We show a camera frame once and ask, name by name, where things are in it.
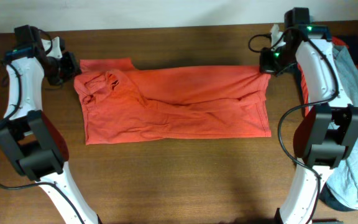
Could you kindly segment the orange red printed t-shirt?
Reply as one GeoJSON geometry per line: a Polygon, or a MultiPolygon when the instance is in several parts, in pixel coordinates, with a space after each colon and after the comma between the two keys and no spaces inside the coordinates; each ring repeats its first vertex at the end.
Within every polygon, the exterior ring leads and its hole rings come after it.
{"type": "Polygon", "coordinates": [[[270,75],[257,66],[139,70],[128,58],[82,60],[74,88],[86,144],[264,138],[270,75]]]}

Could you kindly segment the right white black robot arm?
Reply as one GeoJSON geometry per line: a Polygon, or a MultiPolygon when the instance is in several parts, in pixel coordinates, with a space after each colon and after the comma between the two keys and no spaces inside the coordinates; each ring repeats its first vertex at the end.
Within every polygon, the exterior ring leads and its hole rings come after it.
{"type": "Polygon", "coordinates": [[[284,19],[283,32],[273,26],[267,34],[271,46],[260,50],[260,71],[279,75],[298,65],[304,76],[309,100],[285,112],[279,127],[290,113],[302,108],[309,112],[294,133],[294,152],[286,152],[296,171],[275,222],[311,223],[322,188],[356,143],[358,107],[343,90],[334,67],[328,27],[312,24],[306,7],[287,11],[284,19]]]}

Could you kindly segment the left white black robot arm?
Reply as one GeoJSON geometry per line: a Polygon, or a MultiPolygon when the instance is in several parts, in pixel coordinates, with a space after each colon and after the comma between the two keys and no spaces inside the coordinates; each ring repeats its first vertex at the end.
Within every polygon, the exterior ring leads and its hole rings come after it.
{"type": "Polygon", "coordinates": [[[60,37],[24,25],[14,29],[16,46],[2,60],[9,77],[9,101],[0,121],[0,149],[14,170],[40,187],[65,223],[100,223],[71,175],[68,147],[42,109],[42,82],[60,86],[81,73],[60,37]]]}

